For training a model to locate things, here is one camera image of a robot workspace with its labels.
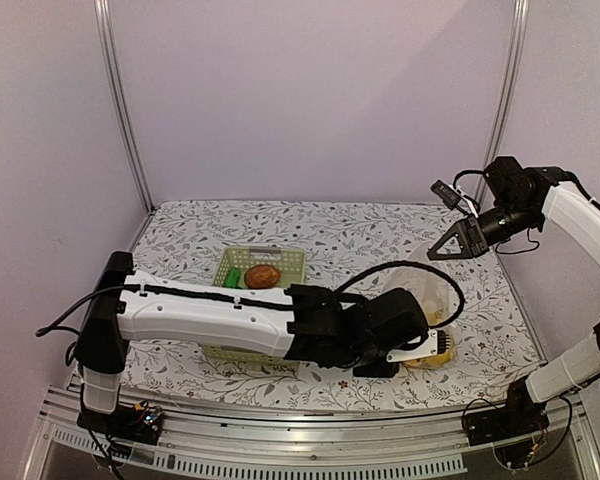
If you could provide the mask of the brown potato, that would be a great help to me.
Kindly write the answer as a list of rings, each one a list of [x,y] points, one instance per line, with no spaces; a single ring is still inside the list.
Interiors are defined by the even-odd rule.
[[[281,277],[280,271],[272,265],[256,265],[244,274],[244,284],[249,289],[274,288]]]

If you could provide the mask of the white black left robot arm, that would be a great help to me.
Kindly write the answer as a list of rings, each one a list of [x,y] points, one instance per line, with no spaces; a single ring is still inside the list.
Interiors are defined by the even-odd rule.
[[[118,397],[132,341],[230,347],[389,378],[397,370],[395,351],[414,350],[429,338],[422,308],[403,288],[367,299],[312,285],[198,286],[137,270],[124,251],[109,257],[92,292],[37,336],[59,329],[80,308],[86,313],[74,355],[82,369],[82,403],[108,434],[129,423]]]

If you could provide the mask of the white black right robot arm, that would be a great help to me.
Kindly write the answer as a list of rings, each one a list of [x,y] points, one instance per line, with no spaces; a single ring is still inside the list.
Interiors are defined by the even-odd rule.
[[[556,166],[523,167],[500,156],[479,171],[494,203],[480,214],[456,221],[428,250],[433,261],[478,258],[490,247],[530,229],[552,223],[574,240],[600,267],[600,203],[577,176]],[[508,388],[497,427],[517,436],[532,424],[535,406],[600,375],[600,321],[585,339]]]

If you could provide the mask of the light green cucumber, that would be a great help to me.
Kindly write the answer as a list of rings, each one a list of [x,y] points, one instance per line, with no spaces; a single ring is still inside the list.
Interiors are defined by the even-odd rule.
[[[225,288],[239,289],[241,280],[241,271],[239,268],[231,268],[224,280]]]

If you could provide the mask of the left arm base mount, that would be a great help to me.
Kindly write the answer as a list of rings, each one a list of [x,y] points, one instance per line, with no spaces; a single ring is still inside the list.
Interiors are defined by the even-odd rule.
[[[163,431],[165,416],[159,406],[142,401],[134,406],[118,405],[113,413],[103,414],[83,407],[77,425],[109,440],[122,440],[156,446]]]

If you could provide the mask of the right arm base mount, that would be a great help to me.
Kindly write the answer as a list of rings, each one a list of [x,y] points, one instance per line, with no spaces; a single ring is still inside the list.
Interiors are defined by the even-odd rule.
[[[464,411],[461,425],[471,446],[512,439],[549,427],[546,404],[532,401],[523,378],[509,385],[503,406]]]

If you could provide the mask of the clear zip top bag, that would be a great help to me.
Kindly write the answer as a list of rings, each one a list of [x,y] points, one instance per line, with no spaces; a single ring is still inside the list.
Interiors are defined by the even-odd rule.
[[[446,281],[424,270],[398,267],[385,279],[382,292],[398,287],[414,295],[425,314],[430,330],[446,329],[452,335],[449,327],[439,327],[439,324],[450,316],[451,287]]]

